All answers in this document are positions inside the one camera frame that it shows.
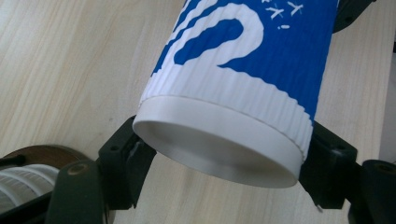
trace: white paper cup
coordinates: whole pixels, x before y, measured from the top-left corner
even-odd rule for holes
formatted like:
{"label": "white paper cup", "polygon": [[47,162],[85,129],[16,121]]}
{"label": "white paper cup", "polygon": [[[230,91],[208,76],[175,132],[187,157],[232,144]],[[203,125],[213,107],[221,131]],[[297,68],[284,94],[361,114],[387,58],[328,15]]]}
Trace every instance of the white paper cup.
{"label": "white paper cup", "polygon": [[134,131],[163,155],[252,186],[294,185],[337,0],[187,1]]}

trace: light wood surface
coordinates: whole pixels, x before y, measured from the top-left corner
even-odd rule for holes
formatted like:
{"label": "light wood surface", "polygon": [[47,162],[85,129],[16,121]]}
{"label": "light wood surface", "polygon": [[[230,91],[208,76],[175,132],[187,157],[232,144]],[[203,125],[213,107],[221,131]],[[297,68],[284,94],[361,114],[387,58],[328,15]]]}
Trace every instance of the light wood surface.
{"label": "light wood surface", "polygon": [[[136,113],[183,0],[0,0],[0,156],[57,144],[91,158]],[[396,1],[333,36],[316,120],[378,156]],[[347,223],[297,185],[259,189],[157,155],[137,209],[115,223]]]}

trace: wood grain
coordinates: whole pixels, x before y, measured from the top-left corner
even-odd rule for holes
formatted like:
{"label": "wood grain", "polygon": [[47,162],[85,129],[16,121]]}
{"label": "wood grain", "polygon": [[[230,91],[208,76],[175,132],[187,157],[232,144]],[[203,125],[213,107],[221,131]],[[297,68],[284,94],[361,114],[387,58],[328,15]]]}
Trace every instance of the wood grain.
{"label": "wood grain", "polygon": [[[183,0],[0,0],[0,156],[54,144],[95,159],[136,113]],[[333,36],[316,120],[359,150],[379,150],[396,2],[373,3]],[[157,155],[137,209],[115,223],[347,223],[297,185],[243,186]]]}

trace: ripple cup sleeve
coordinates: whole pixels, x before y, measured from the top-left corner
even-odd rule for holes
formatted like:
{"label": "ripple cup sleeve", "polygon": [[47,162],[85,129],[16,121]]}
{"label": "ripple cup sleeve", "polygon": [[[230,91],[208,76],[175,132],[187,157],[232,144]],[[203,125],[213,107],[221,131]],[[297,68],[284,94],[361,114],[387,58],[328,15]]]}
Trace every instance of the ripple cup sleeve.
{"label": "ripple cup sleeve", "polygon": [[198,171],[296,184],[337,0],[188,0],[144,90],[134,131]]}

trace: cup bottom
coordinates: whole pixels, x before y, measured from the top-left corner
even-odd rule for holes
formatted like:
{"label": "cup bottom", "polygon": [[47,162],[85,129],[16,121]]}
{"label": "cup bottom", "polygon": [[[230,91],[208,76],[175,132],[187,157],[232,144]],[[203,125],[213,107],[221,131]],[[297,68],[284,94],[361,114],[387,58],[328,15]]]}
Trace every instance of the cup bottom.
{"label": "cup bottom", "polygon": [[134,131],[172,160],[250,186],[291,187],[303,163],[302,151],[273,127],[186,97],[147,99],[134,119]]}

